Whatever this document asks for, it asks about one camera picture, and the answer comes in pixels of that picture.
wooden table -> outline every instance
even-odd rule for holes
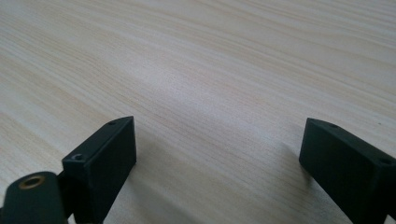
[[[308,117],[396,157],[393,0],[3,0],[0,19],[0,202],[131,115],[106,223],[349,223],[298,162]]]

